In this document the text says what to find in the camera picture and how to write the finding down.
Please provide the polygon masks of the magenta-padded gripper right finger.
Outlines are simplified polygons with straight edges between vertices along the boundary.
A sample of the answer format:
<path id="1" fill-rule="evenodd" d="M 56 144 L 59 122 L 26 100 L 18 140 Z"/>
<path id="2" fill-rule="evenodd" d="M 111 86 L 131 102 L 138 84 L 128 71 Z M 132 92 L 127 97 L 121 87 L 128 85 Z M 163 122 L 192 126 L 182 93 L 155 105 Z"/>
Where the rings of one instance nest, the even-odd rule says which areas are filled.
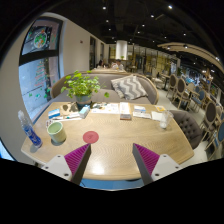
<path id="1" fill-rule="evenodd" d="M 169 155 L 158 155 L 136 143 L 133 144 L 132 153 L 145 185 L 182 169 Z"/>

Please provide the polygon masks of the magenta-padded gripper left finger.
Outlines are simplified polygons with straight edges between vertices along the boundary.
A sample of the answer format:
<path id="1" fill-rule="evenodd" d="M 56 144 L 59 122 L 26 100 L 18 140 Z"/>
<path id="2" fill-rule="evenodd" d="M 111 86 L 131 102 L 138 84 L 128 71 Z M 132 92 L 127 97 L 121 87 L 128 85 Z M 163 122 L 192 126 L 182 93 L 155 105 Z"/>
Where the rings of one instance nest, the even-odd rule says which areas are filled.
<path id="1" fill-rule="evenodd" d="M 86 144 L 65 156 L 56 155 L 42 169 L 79 185 L 90 155 L 91 145 Z"/>

